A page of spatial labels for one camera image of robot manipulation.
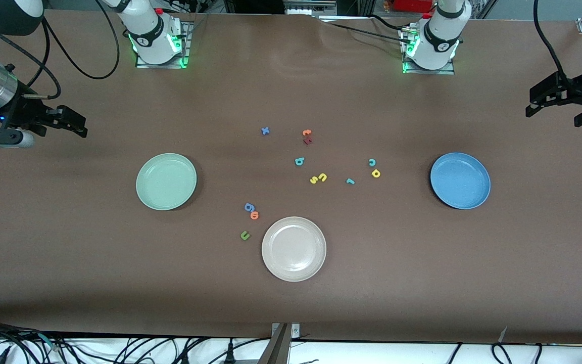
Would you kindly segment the red box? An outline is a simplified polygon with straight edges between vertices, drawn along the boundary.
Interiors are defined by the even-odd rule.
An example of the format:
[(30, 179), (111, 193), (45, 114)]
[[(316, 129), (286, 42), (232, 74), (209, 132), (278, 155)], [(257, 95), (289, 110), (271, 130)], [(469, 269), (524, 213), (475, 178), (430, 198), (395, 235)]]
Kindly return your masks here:
[(434, 0), (391, 0), (392, 7), (397, 12), (428, 13)]

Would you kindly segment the green plate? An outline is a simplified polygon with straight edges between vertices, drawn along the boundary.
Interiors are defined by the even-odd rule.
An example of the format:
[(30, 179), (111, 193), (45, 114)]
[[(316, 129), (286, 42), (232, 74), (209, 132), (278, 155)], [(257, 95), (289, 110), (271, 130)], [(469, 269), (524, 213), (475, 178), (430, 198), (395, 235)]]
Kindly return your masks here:
[(184, 155), (160, 154), (144, 163), (135, 189), (143, 205), (153, 210), (173, 210), (184, 205), (197, 187), (197, 170)]

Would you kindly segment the beige plate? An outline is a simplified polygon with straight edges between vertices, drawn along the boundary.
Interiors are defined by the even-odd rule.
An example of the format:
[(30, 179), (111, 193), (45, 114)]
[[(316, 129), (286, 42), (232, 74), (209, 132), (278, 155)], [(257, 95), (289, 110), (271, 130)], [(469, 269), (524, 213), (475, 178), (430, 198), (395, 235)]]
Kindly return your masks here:
[(266, 231), (261, 255), (273, 276), (287, 283), (300, 283), (311, 279), (325, 263), (326, 238), (313, 221), (284, 217)]

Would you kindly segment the blue plate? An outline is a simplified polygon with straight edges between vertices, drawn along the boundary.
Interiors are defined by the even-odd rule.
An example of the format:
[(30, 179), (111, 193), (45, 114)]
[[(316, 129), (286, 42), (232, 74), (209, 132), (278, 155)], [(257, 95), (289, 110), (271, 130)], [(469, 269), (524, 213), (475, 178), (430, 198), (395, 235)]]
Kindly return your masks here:
[(441, 202), (460, 210), (481, 206), (491, 193), (487, 168), (461, 152), (441, 155), (430, 168), (430, 186)]

